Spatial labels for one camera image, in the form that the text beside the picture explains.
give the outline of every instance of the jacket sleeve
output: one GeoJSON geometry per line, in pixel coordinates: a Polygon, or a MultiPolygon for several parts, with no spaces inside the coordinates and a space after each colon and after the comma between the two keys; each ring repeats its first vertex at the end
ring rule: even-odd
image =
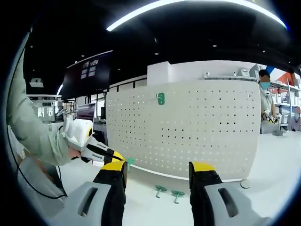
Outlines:
{"type": "Polygon", "coordinates": [[[64,165],[71,161],[67,143],[59,132],[52,132],[49,126],[36,116],[31,101],[26,95],[23,78],[24,53],[18,63],[8,95],[7,123],[17,140],[41,161],[52,165],[64,165]]]}

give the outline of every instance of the green plastic clip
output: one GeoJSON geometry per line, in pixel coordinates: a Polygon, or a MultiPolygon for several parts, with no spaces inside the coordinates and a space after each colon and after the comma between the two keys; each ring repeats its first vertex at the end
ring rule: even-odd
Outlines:
{"type": "Polygon", "coordinates": [[[130,165],[135,163],[135,159],[134,158],[128,158],[127,159],[127,172],[130,173],[130,165]]]}
{"type": "Polygon", "coordinates": [[[164,95],[164,93],[156,94],[156,98],[158,99],[158,104],[159,105],[165,104],[165,95],[164,95]]]}
{"type": "Polygon", "coordinates": [[[156,197],[157,197],[157,198],[160,198],[160,197],[159,197],[159,193],[160,193],[160,192],[166,192],[166,191],[167,191],[167,189],[166,189],[165,187],[163,187],[163,186],[156,185],[155,187],[156,187],[156,189],[158,190],[158,193],[156,194],[156,197]]]}
{"type": "Polygon", "coordinates": [[[178,199],[179,196],[185,195],[184,192],[180,192],[180,191],[171,191],[171,193],[175,196],[175,200],[174,200],[175,204],[179,204],[177,202],[177,199],[178,199]]]}

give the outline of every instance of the ceiling light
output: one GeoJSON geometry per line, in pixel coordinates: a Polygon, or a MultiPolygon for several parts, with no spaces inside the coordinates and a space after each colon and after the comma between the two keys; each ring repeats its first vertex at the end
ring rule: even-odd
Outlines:
{"type": "Polygon", "coordinates": [[[60,86],[60,88],[58,88],[58,91],[57,91],[56,95],[60,94],[62,88],[63,88],[63,84],[60,86]]]}
{"type": "MultiPolygon", "coordinates": [[[[126,21],[134,18],[135,16],[138,16],[146,11],[149,11],[151,9],[154,8],[158,8],[160,6],[164,6],[164,5],[168,5],[168,4],[172,4],[172,3],[176,3],[176,2],[181,2],[181,1],[189,1],[189,0],[159,0],[153,3],[150,3],[146,6],[143,6],[139,9],[134,10],[133,12],[130,12],[129,14],[125,15],[124,17],[120,18],[119,20],[117,20],[116,22],[114,22],[113,24],[111,24],[110,26],[107,27],[108,31],[113,31],[116,27],[122,25],[123,23],[125,23],[126,21]]],[[[235,3],[241,6],[245,6],[248,8],[252,8],[258,12],[261,12],[263,14],[265,14],[266,16],[272,18],[273,20],[277,21],[278,23],[280,23],[283,27],[286,27],[286,25],[284,24],[284,22],[279,19],[277,16],[275,16],[274,14],[272,14],[271,12],[267,11],[266,9],[251,3],[249,1],[246,0],[191,0],[191,1],[221,1],[221,2],[230,2],[230,3],[235,3]]]]}

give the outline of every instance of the black ceiling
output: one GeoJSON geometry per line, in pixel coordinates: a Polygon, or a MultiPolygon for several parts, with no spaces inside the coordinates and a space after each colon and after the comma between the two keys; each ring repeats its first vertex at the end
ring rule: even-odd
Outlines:
{"type": "Polygon", "coordinates": [[[147,65],[162,61],[238,60],[286,71],[301,64],[301,34],[294,18],[298,8],[290,0],[263,4],[289,30],[233,3],[185,1],[150,10],[106,31],[117,19],[153,1],[80,0],[45,5],[24,59],[26,81],[42,78],[44,88],[27,84],[27,92],[56,94],[67,66],[108,50],[114,53],[111,84],[144,75],[147,65]]]}

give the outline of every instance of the white pegboard wall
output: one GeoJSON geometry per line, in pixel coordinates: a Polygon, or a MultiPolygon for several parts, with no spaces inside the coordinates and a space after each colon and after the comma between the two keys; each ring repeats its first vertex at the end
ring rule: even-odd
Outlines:
{"type": "Polygon", "coordinates": [[[216,167],[222,179],[249,175],[260,132],[256,82],[167,83],[108,93],[110,148],[135,165],[188,178],[190,161],[216,167]],[[156,94],[165,94],[159,105],[156,94]]]}

